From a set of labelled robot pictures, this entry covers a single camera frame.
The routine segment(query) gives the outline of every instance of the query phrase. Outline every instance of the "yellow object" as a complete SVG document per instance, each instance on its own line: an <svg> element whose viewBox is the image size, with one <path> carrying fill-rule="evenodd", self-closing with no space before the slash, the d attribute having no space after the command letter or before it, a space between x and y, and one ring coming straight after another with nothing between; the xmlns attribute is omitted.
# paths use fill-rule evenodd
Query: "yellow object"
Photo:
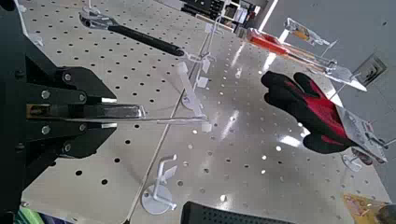
<svg viewBox="0 0 396 224"><path fill-rule="evenodd" d="M356 224L380 224L375 215L386 205L354 194L344 194L344 203Z"/></svg>

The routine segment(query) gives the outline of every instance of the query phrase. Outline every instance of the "clear acrylic stand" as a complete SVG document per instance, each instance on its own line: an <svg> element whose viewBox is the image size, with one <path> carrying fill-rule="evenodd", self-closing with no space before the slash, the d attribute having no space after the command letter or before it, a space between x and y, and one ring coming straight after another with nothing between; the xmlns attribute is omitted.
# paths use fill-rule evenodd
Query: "clear acrylic stand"
<svg viewBox="0 0 396 224"><path fill-rule="evenodd" d="M353 155L341 155L341 159L344 165L353 172L358 172L361 170L361 165L358 163L358 156Z"/></svg>
<svg viewBox="0 0 396 224"><path fill-rule="evenodd" d="M170 209L175 210L177 205L172 202L172 193L165 186L166 180L171 178L177 169L172 167L163 174L163 166L166 162L175 161L177 155L163 157L158 166L157 179L155 184L146 188L142 194L142 205L152 215L160 215Z"/></svg>

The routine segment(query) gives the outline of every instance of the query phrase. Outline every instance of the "glove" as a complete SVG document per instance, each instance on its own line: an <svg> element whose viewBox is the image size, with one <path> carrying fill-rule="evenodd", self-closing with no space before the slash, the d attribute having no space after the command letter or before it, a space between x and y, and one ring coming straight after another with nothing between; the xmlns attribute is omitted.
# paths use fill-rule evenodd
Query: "glove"
<svg viewBox="0 0 396 224"><path fill-rule="evenodd" d="M294 80L273 72L265 73L262 84L269 92L264 99L294 116L311 132L304 138L304 146L321 154L356 146L347 137L335 104L327 99L319 86L303 73L296 73Z"/></svg>

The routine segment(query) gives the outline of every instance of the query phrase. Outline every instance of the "green object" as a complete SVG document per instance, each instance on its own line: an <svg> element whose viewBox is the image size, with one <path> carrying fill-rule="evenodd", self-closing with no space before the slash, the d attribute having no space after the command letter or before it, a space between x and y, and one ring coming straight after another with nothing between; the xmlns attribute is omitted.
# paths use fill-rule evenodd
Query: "green object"
<svg viewBox="0 0 396 224"><path fill-rule="evenodd" d="M21 208L20 212L25 217L25 220L27 220L26 224L45 224L40 215L31 209Z"/></svg>

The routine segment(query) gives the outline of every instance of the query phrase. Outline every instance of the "black metal bracket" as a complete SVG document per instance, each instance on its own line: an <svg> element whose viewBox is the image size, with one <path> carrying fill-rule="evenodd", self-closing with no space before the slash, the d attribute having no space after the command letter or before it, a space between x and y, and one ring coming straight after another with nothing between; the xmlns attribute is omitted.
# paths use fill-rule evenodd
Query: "black metal bracket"
<svg viewBox="0 0 396 224"><path fill-rule="evenodd" d="M102 115L95 111L114 112L112 107L125 105L102 104L103 98L117 98L93 71L56 66L23 34L13 0L0 1L0 18L7 30L0 35L0 223L8 224L19 210L22 191L55 160L89 157L117 129L113 123L69 119L84 118L81 108L89 108L95 118ZM48 108L58 117L43 116Z"/></svg>

